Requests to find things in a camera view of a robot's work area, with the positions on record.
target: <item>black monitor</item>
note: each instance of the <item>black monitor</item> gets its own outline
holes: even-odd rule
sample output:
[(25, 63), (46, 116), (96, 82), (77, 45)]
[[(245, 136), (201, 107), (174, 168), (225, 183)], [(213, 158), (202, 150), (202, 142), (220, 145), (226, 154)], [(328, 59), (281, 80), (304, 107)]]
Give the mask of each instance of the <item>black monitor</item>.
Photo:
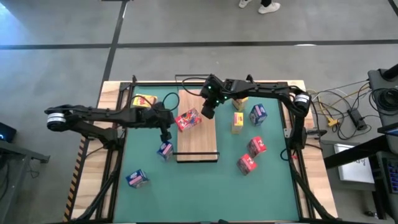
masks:
[(16, 133), (17, 130), (0, 122), (0, 141), (12, 143)]
[(381, 128), (378, 128), (377, 131), (378, 131), (378, 133), (381, 133), (381, 134), (388, 134), (391, 136), (398, 137), (398, 123), (383, 126)]

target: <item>person's foot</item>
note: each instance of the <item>person's foot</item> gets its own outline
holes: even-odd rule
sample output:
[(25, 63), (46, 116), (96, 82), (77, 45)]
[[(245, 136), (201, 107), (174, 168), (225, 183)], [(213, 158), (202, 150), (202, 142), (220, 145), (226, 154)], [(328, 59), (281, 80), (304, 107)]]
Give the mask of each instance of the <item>person's foot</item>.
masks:
[(247, 6), (247, 4), (249, 4), (249, 2), (251, 2), (252, 0), (241, 0), (240, 2), (239, 2), (239, 7), (241, 8), (241, 9), (243, 9), (244, 7), (246, 7)]
[(279, 8), (280, 8), (280, 4), (279, 3), (272, 2), (267, 7), (264, 7), (263, 5), (261, 5), (261, 7), (259, 8), (259, 13), (260, 14), (265, 14), (265, 13), (268, 13), (268, 12), (276, 12), (276, 11), (278, 11)]

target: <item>green tabletop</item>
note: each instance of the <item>green tabletop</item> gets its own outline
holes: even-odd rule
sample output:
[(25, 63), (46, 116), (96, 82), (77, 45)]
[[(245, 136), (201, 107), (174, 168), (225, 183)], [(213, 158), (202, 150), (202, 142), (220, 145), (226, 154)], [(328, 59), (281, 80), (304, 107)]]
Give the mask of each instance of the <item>green tabletop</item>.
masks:
[[(158, 96), (175, 86), (137, 86), (134, 93)], [(167, 98), (167, 108), (175, 106), (175, 96)], [(261, 126), (253, 126), (249, 112), (262, 103), (268, 113)], [(174, 116), (184, 111), (173, 111)], [(298, 220), (289, 165), (279, 154), (285, 140), (277, 100), (249, 98), (241, 134), (231, 134), (231, 101), (216, 109), (217, 163), (163, 162), (156, 153), (161, 145), (159, 129), (129, 129), (115, 204), (114, 222), (209, 222)], [(169, 129), (170, 142), (177, 149), (177, 126)], [(261, 136), (267, 151), (254, 160), (257, 168), (242, 175), (236, 162), (254, 136)], [(142, 169), (150, 182), (139, 189), (127, 184), (126, 176)]]

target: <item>blue cube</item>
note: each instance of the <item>blue cube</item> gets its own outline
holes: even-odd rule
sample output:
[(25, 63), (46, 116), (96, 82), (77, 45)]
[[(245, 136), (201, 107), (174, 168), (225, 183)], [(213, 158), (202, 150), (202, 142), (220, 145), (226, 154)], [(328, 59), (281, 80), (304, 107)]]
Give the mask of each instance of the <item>blue cube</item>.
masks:
[(144, 185), (146, 182), (149, 181), (148, 177), (141, 169), (133, 172), (131, 175), (128, 175), (126, 179), (129, 186), (134, 187), (135, 189), (141, 187), (142, 185)]
[(161, 145), (157, 153), (162, 156), (164, 161), (168, 161), (168, 159), (173, 154), (173, 145), (169, 141), (164, 141)]
[(254, 105), (250, 112), (250, 120), (255, 126), (259, 126), (267, 116), (266, 109), (261, 103)]

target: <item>red box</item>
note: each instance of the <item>red box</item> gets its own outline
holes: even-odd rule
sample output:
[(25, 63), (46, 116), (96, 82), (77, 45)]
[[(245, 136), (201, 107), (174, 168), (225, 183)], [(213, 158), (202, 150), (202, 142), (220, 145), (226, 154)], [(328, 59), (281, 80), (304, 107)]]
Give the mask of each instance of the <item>red box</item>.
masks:
[(267, 151), (267, 146), (263, 143), (260, 136), (256, 136), (249, 141), (247, 146), (251, 157), (256, 157), (258, 154)]
[(248, 173), (252, 172), (256, 167), (257, 164), (254, 160), (248, 155), (243, 155), (237, 163), (238, 167), (241, 169), (243, 175), (247, 175)]
[(181, 114), (175, 118), (175, 122), (180, 131), (190, 129), (201, 123), (201, 116), (195, 108), (188, 110), (186, 113)]

